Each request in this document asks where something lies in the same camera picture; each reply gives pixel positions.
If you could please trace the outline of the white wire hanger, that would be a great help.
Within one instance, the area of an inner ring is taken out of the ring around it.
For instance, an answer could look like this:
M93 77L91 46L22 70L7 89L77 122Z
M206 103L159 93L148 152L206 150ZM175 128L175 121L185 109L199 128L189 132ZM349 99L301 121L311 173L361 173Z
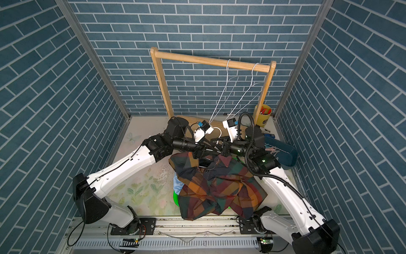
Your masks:
M210 138L210 143L213 147L215 147L217 150L221 149L221 145L219 145L219 140L218 138L220 138L222 136L222 130L218 127L210 127L210 134L211 134L211 138Z
M239 80L238 76L232 76L231 78L229 78L229 63L230 62L231 62L231 59L229 59L227 61L227 64L226 64L226 83L225 83L223 91L222 91L222 93L221 93L221 95L219 97L219 100L216 103L215 109L214 109L214 111L213 111L213 113L212 113L212 115L211 115L211 117L209 119L209 124L211 124L215 120L216 116L219 115L220 111L223 109L223 107L226 104L229 96L231 95L231 92L234 90L234 87L236 86L236 82ZM224 93L226 92L226 90L228 88L228 83L231 80L234 81L234 86L233 86L232 90L229 92L229 94L227 96L225 96Z
M254 67L251 70L250 85L249 85L248 89L244 92L244 94L241 96L239 101L236 103L234 108L231 110L231 112L227 115L227 118L226 118L227 120L232 118L232 115L233 115L234 111L236 110L237 106L240 104L241 100L245 97L246 93L255 85L255 82L254 82L254 70L255 70L256 66L259 65L259 64L260 64L259 62L254 64Z

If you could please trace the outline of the dark multicolour plaid shirt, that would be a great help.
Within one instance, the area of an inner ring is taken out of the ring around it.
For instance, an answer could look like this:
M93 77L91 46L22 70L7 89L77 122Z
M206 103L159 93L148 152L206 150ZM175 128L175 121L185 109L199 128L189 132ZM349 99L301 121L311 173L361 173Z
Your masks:
M267 197L266 191L246 166L231 156L207 156L200 166L191 152L176 153L169 164L184 184L178 195L181 217L193 221L210 213L221 215L231 208L249 219Z

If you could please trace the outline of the light blue shirt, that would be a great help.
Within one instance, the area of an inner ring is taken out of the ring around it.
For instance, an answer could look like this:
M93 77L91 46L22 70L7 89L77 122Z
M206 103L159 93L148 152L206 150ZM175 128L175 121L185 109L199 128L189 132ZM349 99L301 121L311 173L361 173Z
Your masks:
M184 183L178 179L177 175L174 175L174 178L173 178L173 190L174 190L176 195L180 194L183 186L184 186Z

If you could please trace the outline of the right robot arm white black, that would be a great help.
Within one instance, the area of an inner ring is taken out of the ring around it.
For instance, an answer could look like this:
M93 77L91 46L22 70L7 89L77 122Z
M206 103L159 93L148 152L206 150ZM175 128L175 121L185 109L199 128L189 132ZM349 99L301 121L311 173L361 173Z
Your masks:
M331 254L338 247L340 227L335 220L326 220L289 180L281 164L265 147L265 136L244 112L250 125L241 130L241 119L226 119L228 132L226 151L242 156L248 170L269 187L286 208L289 221L269 208L259 214L259 231L272 231L291 244L296 254Z

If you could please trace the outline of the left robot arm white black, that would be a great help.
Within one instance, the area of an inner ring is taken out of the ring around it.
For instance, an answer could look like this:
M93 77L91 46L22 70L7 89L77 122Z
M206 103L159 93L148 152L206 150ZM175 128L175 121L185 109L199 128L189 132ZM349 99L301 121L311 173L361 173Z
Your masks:
M111 201L108 194L139 171L171 155L174 150L190 151L195 157L201 157L207 151L205 136L212 133L213 128L205 120L197 127L188 139L189 122L181 117L172 117L163 133L145 139L121 160L88 176L82 173L76 175L73 179L73 199L83 224L104 221L127 235L139 233L141 221L135 210Z

